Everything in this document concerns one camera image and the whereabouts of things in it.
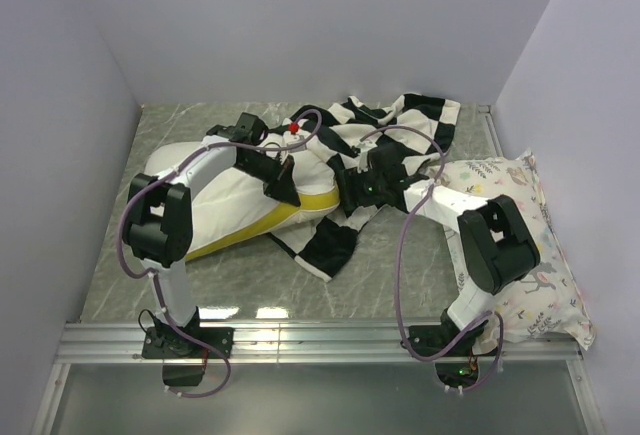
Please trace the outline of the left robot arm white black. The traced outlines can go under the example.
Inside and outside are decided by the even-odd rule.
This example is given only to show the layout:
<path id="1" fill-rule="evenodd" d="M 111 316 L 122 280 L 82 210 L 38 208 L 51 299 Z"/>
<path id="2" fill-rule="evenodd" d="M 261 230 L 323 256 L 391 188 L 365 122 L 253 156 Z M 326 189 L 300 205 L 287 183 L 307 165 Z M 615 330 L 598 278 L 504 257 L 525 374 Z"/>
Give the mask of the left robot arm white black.
<path id="1" fill-rule="evenodd" d="M 294 140 L 271 146 L 266 141 L 267 125 L 243 113 L 236 124 L 207 131 L 197 148 L 176 165 L 132 179 L 118 225 L 116 253 L 128 277 L 150 281 L 157 303 L 155 330 L 166 335 L 166 345 L 177 356 L 192 356 L 202 341 L 199 310 L 186 276 L 194 197 L 234 168 L 261 181 L 267 197 L 298 207 L 292 153 L 304 148 L 319 128 L 316 125 L 303 137 L 298 134 L 299 124 L 292 122 L 287 131 Z"/>

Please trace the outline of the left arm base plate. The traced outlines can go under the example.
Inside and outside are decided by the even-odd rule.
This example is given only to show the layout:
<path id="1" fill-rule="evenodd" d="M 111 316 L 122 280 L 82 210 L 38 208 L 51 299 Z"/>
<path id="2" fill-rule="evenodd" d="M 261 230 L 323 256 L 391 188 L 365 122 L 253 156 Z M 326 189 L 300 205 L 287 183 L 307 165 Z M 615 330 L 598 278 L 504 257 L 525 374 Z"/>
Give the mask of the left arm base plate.
<path id="1" fill-rule="evenodd" d="M 229 357 L 233 346 L 234 332 L 235 330 L 231 327 L 198 328 L 194 334 L 191 334 L 191 337 Z M 204 351 L 203 346 L 185 339 L 171 327 L 162 325 L 160 331 L 155 328 L 147 330 L 141 357 L 157 360 L 196 359 L 203 358 Z"/>

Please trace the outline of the black white checkered pillowcase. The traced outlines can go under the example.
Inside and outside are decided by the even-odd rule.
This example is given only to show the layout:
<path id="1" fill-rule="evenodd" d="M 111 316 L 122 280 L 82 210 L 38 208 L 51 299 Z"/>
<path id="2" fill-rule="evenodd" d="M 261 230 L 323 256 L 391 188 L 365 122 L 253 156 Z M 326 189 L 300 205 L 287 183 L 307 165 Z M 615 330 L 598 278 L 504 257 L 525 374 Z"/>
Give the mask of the black white checkered pillowcase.
<path id="1" fill-rule="evenodd" d="M 362 163 L 368 151 L 390 145 L 407 173 L 414 175 L 449 151 L 460 110 L 456 101 L 413 93 L 377 109 L 350 97 L 321 111 L 322 127 L 307 153 L 335 175 Z M 352 258 L 360 232 L 383 206 L 377 202 L 351 211 L 337 207 L 268 236 L 304 270 L 329 282 Z"/>

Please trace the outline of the white pillow yellow edge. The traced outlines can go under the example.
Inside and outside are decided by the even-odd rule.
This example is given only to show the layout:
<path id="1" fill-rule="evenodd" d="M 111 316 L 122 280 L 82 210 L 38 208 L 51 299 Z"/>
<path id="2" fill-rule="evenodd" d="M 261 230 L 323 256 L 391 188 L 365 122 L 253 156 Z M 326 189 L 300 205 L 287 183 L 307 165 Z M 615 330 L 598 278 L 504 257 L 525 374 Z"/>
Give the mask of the white pillow yellow edge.
<path id="1" fill-rule="evenodd" d="M 337 208 L 340 198 L 334 172 L 308 150 L 294 153 L 293 158 L 298 207 L 267 197 L 260 180 L 235 168 L 203 188 L 192 202 L 193 237 L 186 260 L 320 219 Z"/>

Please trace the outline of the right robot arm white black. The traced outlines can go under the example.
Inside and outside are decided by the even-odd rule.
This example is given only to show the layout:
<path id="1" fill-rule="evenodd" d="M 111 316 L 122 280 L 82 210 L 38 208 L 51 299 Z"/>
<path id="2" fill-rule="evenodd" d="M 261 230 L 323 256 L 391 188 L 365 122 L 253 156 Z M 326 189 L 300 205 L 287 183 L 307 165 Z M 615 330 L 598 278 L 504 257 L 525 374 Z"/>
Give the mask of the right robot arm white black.
<path id="1" fill-rule="evenodd" d="M 460 237 L 468 281 L 444 310 L 437 344 L 460 355 L 475 343 L 481 317 L 506 286 L 540 263 L 540 254 L 515 203 L 506 195 L 486 199 L 446 188 L 434 175 L 410 174 L 390 145 L 364 156 L 362 168 L 336 174 L 342 208 L 389 205 L 451 229 Z"/>

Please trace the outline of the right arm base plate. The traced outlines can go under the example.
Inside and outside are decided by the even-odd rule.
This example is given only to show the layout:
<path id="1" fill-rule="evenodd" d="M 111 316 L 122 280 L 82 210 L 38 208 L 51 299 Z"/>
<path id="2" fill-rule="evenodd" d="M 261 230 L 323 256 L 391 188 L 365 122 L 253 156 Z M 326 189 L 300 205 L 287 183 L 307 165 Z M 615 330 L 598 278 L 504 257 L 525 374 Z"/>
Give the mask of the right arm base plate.
<path id="1" fill-rule="evenodd" d="M 446 354 L 445 357 L 463 357 L 471 353 L 476 340 L 483 334 L 486 323 L 467 332 Z M 459 333 L 456 325 L 410 325 L 405 328 L 405 336 L 413 350 L 422 357 L 431 357 L 442 351 Z"/>

